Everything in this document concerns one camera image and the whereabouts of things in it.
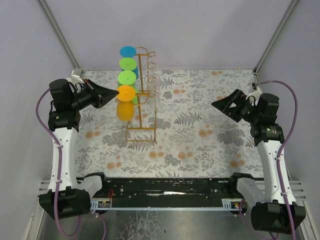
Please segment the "orange plastic wine glass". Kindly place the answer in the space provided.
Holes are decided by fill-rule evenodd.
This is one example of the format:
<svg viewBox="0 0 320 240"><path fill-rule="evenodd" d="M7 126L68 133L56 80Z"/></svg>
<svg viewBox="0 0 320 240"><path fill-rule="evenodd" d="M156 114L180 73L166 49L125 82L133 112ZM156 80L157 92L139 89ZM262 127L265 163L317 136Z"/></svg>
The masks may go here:
<svg viewBox="0 0 320 240"><path fill-rule="evenodd" d="M118 99L116 115L121 121L131 121L135 114L135 107L131 101L135 98L136 91L129 85L119 86L117 91L119 94L116 96Z"/></svg>

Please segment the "green plastic wine glass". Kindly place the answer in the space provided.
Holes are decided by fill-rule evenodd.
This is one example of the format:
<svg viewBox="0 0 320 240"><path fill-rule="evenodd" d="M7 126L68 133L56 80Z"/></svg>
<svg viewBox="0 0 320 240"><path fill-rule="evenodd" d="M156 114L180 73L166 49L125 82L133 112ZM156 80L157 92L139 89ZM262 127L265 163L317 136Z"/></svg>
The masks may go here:
<svg viewBox="0 0 320 240"><path fill-rule="evenodd" d="M118 64L124 71L133 71L137 68L137 62L132 57L123 57L119 60Z"/></svg>
<svg viewBox="0 0 320 240"><path fill-rule="evenodd" d="M133 96L133 91L136 94L138 92L135 82L137 80L136 74L131 70L123 70L120 72L117 76L118 80L118 88L117 91L119 92L119 95L117 98L122 102L131 102L134 105L138 104L138 97L135 95ZM123 86L129 86L132 88L132 90L129 90L129 94L125 95L124 90L128 90L128 87Z"/></svg>

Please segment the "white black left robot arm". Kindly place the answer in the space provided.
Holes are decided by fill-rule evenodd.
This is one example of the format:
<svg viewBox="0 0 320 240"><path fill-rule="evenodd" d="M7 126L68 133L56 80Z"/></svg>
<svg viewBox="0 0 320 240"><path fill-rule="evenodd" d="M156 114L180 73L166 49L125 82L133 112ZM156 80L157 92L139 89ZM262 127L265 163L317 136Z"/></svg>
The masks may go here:
<svg viewBox="0 0 320 240"><path fill-rule="evenodd" d="M79 183L75 171L75 145L79 134L80 111L88 106L102 108L119 92L97 85L89 79L80 83L80 90L67 79L49 84L52 101L48 124L44 127L53 143L52 169L47 193L39 196L39 204L56 219L86 215L94 195L103 189L103 172L91 173Z"/></svg>

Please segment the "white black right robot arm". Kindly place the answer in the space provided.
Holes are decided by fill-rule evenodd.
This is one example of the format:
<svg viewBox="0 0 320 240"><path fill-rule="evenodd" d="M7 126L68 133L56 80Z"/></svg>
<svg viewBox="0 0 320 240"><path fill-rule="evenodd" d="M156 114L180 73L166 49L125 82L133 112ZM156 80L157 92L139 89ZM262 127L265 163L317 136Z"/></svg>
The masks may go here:
<svg viewBox="0 0 320 240"><path fill-rule="evenodd" d="M279 98L259 91L245 95L236 89L211 105L235 122L244 120L250 124L250 134L262 163L264 191L250 176L238 178L236 190L251 209L253 229L294 235L306 217L306 209L297 204L288 179L283 154L285 137L276 123Z"/></svg>

